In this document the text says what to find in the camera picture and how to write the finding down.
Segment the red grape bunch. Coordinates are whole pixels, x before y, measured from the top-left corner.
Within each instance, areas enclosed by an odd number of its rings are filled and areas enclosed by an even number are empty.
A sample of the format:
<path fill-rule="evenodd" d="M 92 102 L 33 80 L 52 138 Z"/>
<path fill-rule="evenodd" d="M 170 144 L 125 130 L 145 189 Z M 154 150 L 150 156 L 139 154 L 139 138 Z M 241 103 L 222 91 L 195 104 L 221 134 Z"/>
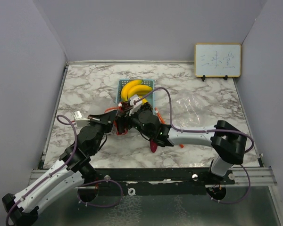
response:
<path fill-rule="evenodd" d="M 127 113 L 118 113 L 115 119 L 115 127 L 117 130 L 117 135 L 125 135 L 128 128 L 128 114 Z"/>

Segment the clear orange zipper bag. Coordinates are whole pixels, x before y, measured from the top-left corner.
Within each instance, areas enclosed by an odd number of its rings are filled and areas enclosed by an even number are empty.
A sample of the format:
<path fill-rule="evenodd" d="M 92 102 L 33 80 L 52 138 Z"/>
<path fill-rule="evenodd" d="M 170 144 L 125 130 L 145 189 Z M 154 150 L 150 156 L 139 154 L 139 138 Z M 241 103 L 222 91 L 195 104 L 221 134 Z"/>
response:
<path fill-rule="evenodd" d="M 106 109 L 104 113 L 108 113 L 113 110 L 117 110 L 117 115 L 114 120 L 116 134 L 124 135 L 128 132 L 128 117 L 129 117 L 129 112 L 131 110 L 131 106 L 129 102 L 121 101 L 118 103 L 116 107 L 111 107 L 111 108 Z"/>

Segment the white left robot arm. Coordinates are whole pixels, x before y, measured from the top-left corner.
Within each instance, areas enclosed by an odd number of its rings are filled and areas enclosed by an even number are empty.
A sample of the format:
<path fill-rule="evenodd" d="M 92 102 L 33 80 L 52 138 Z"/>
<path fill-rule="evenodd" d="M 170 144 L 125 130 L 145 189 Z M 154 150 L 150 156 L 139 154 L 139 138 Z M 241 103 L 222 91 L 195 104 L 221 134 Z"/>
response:
<path fill-rule="evenodd" d="M 72 188 L 89 186 L 98 178 L 90 160 L 103 146 L 103 137 L 113 128 L 117 111 L 91 115 L 75 141 L 59 159 L 36 181 L 16 194 L 6 194 L 2 203 L 8 226 L 31 226 L 59 197 Z"/>

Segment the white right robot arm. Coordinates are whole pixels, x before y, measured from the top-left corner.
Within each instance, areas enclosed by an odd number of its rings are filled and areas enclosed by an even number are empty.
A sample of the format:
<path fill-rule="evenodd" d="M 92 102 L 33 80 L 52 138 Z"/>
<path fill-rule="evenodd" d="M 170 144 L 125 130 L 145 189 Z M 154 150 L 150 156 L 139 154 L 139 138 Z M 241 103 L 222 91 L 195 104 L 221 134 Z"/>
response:
<path fill-rule="evenodd" d="M 241 165 L 244 160 L 247 135 L 224 120 L 218 120 L 210 127 L 179 129 L 161 123 L 157 116 L 146 110 L 129 116 L 128 127 L 135 128 L 160 147 L 182 144 L 213 148 L 218 157 L 207 172 L 212 184 L 220 183 L 233 165 Z"/>

